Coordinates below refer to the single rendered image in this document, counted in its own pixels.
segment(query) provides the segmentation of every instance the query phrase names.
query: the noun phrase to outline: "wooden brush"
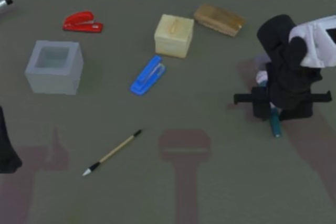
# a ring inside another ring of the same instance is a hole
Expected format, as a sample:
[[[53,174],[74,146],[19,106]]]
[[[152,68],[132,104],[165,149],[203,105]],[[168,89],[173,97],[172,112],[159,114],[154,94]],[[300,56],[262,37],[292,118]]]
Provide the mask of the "wooden brush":
[[[245,20],[237,14],[211,5],[201,5],[194,13],[194,19],[203,26],[231,37],[235,37],[245,24]]]

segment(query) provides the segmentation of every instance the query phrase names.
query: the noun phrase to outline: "blue stapler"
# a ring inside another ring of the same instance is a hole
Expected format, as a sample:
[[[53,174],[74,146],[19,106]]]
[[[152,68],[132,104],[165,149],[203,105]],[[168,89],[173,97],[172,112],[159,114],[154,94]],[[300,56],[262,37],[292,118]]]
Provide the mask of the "blue stapler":
[[[131,85],[131,91],[137,95],[145,94],[165,72],[162,58],[155,55]]]

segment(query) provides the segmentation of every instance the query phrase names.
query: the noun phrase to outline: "toy ear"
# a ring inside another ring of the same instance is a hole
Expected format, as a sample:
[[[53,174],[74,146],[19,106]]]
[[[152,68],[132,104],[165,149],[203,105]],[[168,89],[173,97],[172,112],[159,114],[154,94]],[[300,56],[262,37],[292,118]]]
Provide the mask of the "toy ear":
[[[287,65],[295,70],[301,67],[301,62],[307,54],[307,45],[301,37],[294,37],[284,53],[284,60]]]
[[[331,39],[336,44],[336,28],[327,29],[327,33],[329,34],[329,36],[331,37]]]

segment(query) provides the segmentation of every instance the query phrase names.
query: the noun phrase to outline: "black tip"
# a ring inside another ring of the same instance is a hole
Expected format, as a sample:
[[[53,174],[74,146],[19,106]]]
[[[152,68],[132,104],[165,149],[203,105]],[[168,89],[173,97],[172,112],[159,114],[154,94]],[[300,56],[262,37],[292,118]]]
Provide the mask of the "black tip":
[[[5,0],[7,5],[11,5],[13,3],[13,0]]]
[[[142,129],[141,129],[141,130],[138,130],[137,132],[135,132],[135,133],[133,134],[133,136],[138,136],[141,132],[142,132]]]
[[[89,169],[93,172],[97,167],[100,165],[100,162],[96,162],[95,164],[91,165]]]

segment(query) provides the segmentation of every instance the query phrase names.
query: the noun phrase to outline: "paintbrush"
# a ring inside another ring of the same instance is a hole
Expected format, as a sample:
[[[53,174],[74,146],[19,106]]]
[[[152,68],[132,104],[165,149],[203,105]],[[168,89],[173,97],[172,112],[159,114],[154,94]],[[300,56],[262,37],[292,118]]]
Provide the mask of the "paintbrush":
[[[131,135],[128,139],[126,139],[124,142],[122,142],[120,145],[118,145],[115,149],[113,149],[110,153],[108,153],[105,157],[103,157],[100,161],[96,162],[95,164],[91,165],[84,173],[83,176],[87,176],[90,173],[92,173],[95,169],[98,168],[103,162],[108,160],[111,156],[113,156],[116,152],[118,152],[120,149],[122,149],[125,145],[127,145],[130,141],[132,141],[136,136],[138,136],[142,132],[141,130],[138,130],[133,135]]]

